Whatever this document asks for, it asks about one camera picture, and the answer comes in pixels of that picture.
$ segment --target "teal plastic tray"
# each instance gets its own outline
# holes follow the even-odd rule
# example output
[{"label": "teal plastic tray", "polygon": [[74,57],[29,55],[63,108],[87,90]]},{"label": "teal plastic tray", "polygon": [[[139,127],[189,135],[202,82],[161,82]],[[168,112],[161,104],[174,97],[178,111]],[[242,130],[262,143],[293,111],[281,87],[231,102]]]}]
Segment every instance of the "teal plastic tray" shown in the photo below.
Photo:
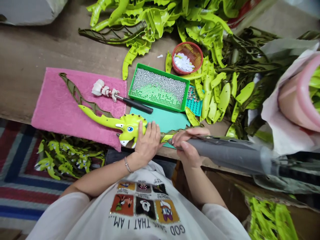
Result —
[{"label": "teal plastic tray", "polygon": [[[189,88],[191,88],[192,92],[194,92],[196,96],[199,97],[196,89],[193,86],[190,86]],[[187,99],[187,107],[190,108],[190,110],[194,113],[194,115],[200,117],[201,110],[202,110],[202,101],[195,102],[194,100]]]},{"label": "teal plastic tray", "polygon": [[[183,100],[182,103],[180,103],[177,98],[171,94],[168,93],[166,91],[164,91],[163,89],[160,89],[158,87],[155,86],[145,86],[143,88],[140,88],[138,90],[132,90],[132,86],[134,83],[134,79],[136,76],[136,72],[138,70],[138,68],[180,81],[180,82],[184,82],[186,83],[186,89],[184,91],[184,96],[183,96]],[[163,71],[160,71],[158,69],[146,66],[144,64],[138,63],[136,70],[134,72],[133,75],[133,79],[131,82],[131,86],[129,89],[129,97],[132,99],[137,99],[141,102],[146,102],[146,103],[150,103],[153,105],[156,105],[158,107],[163,107],[175,112],[184,112],[186,109],[186,102],[187,102],[187,97],[188,97],[188,90],[189,90],[189,85],[190,85],[190,81],[187,79],[183,79],[181,77],[178,77],[176,75],[170,74],[170,73],[166,73]]]}]

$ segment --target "black handle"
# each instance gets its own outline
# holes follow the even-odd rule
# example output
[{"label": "black handle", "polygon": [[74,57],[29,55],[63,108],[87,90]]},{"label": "black handle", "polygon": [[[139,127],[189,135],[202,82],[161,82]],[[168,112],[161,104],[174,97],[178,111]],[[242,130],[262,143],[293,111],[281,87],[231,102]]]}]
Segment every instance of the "black handle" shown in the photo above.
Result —
[{"label": "black handle", "polygon": [[132,101],[131,99],[129,98],[123,98],[123,101],[127,104],[129,104],[130,106],[132,107],[135,107],[135,108],[138,108],[139,110],[141,111],[144,111],[148,114],[151,114],[153,112],[153,108],[149,108],[141,103],[137,103],[135,101]]}]

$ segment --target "red plastic basket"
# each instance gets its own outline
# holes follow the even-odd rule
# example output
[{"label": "red plastic basket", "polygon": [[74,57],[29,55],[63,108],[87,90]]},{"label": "red plastic basket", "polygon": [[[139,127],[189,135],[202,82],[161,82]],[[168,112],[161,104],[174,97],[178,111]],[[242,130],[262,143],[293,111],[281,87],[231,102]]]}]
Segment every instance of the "red plastic basket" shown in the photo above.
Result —
[{"label": "red plastic basket", "polygon": [[[178,53],[183,53],[184,55],[186,55],[190,59],[190,62],[192,62],[192,65],[194,65],[194,69],[192,72],[182,71],[174,63],[174,54],[178,54]],[[198,45],[194,44],[193,42],[180,43],[173,50],[172,67],[173,67],[173,70],[180,75],[187,75],[187,74],[190,74],[190,73],[197,71],[201,67],[202,62],[203,62],[202,51],[198,47]]]}]

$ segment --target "hand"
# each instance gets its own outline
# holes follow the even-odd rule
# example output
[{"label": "hand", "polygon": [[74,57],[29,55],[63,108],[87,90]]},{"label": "hand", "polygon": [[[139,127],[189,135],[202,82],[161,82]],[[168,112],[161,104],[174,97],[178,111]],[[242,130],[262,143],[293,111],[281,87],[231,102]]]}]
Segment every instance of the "hand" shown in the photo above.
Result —
[{"label": "hand", "polygon": [[181,130],[172,137],[172,144],[177,148],[177,154],[184,167],[199,168],[202,165],[204,157],[200,157],[197,150],[191,144],[187,143],[190,138],[195,136],[210,135],[207,128],[190,128]]},{"label": "hand", "polygon": [[132,171],[136,171],[144,166],[146,166],[156,155],[159,148],[161,148],[164,143],[160,144],[160,127],[155,121],[148,123],[146,133],[143,135],[142,132],[142,121],[139,123],[139,135],[137,144],[135,147],[135,152],[132,153],[128,158],[128,164],[131,169],[129,160],[133,162],[134,167]]}]

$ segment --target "person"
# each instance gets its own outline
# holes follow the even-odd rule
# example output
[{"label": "person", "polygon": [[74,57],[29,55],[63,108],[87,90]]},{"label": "person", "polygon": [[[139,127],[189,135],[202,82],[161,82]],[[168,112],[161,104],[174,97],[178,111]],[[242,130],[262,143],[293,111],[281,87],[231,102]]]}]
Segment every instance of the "person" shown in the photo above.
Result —
[{"label": "person", "polygon": [[209,135],[206,128],[172,138],[194,201],[184,198],[152,161],[160,128],[142,122],[135,151],[93,170],[70,185],[38,220],[27,239],[250,239],[201,170],[203,158],[186,141]]}]

